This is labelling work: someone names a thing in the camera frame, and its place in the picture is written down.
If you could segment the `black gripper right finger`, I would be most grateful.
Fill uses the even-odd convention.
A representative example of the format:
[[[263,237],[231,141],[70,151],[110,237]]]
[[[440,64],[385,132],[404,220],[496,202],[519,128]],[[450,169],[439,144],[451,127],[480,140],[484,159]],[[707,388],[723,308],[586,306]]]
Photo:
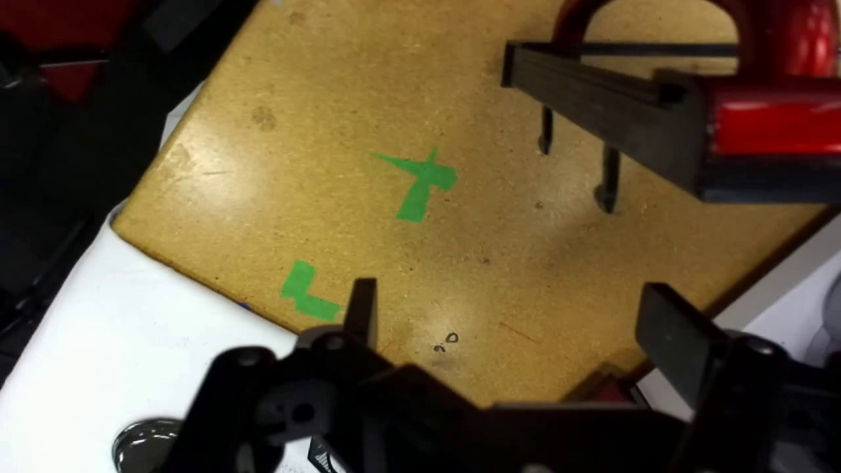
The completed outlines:
[[[640,289],[636,341],[686,404],[703,394],[708,370],[723,358],[727,333],[666,283]]]

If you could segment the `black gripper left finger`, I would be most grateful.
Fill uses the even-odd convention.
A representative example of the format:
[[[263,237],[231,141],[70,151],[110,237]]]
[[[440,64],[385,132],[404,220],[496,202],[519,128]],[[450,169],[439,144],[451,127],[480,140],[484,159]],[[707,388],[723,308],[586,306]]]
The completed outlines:
[[[358,279],[348,291],[344,310],[344,332],[363,341],[364,348],[375,344],[375,312],[379,312],[379,281]]]

